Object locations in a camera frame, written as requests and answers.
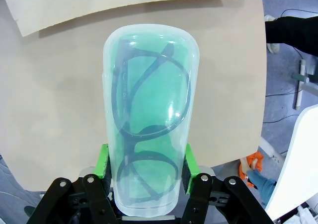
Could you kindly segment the translucent green glasses case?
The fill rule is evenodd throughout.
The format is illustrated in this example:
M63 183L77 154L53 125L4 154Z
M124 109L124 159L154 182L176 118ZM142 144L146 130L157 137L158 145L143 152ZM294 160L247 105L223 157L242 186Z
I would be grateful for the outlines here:
M177 204L200 53L193 36L133 24L103 48L103 99L117 208L164 216Z

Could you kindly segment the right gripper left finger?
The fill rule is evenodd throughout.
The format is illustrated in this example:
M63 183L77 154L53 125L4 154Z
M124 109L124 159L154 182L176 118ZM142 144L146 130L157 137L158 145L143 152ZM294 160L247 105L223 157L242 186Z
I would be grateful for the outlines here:
M75 182L60 177L55 179L27 224L117 224L108 199L111 184L108 145L101 146L92 173Z

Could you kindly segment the black frame glasses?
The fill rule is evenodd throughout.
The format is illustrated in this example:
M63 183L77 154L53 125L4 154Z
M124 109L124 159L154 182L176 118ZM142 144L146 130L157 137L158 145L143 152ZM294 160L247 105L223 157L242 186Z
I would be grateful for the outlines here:
M172 146L172 132L189 115L192 91L176 49L172 42L156 52L119 42L111 107L123 149L117 189L129 204L160 200L181 174L182 154Z

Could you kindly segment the person in grey hoodie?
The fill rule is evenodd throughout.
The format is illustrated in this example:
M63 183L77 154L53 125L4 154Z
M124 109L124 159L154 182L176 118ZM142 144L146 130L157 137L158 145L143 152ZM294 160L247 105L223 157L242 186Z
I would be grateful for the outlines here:
M318 57L318 16L309 18L280 17L265 22L266 43L292 46Z

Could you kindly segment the white metal frame leg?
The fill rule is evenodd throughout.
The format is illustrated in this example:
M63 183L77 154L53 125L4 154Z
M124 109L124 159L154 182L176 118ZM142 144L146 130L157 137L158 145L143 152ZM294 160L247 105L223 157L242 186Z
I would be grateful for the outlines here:
M292 78L298 81L295 110L299 110L302 102L302 86L309 82L309 78L306 73L306 61L304 59L300 60L300 70L298 73L292 73Z

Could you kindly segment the orange cloth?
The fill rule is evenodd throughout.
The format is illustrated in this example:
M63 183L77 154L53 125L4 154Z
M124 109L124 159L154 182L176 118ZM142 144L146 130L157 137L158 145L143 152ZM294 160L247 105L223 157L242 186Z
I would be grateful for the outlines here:
M247 164L251 165L259 172L261 172L263 168L262 167L263 159L264 159L264 156L259 151L246 157ZM249 177L242 171L242 164L239 165L238 173L239 173L239 177L242 180L246 181L246 184L248 187L257 189L257 187L250 181Z

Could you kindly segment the blue cloth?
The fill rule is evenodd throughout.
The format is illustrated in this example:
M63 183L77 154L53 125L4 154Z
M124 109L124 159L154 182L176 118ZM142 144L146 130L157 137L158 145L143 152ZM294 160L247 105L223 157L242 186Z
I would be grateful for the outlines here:
M262 176L258 170L249 170L246 174L257 187L264 205L267 206L277 182Z

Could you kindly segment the white side table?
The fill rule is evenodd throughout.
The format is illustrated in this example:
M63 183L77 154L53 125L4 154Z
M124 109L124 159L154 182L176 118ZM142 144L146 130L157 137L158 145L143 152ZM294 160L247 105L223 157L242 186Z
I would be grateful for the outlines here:
M318 104L304 109L293 129L276 187L265 208L276 220L318 193Z

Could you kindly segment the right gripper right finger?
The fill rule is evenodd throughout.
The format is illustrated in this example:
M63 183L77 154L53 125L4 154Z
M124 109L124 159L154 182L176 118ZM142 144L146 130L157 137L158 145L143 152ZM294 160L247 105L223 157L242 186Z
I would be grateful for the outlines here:
M245 183L237 176L223 181L201 172L191 146L186 146L182 183L190 197L180 224L204 224L208 207L214 206L228 224L273 224Z

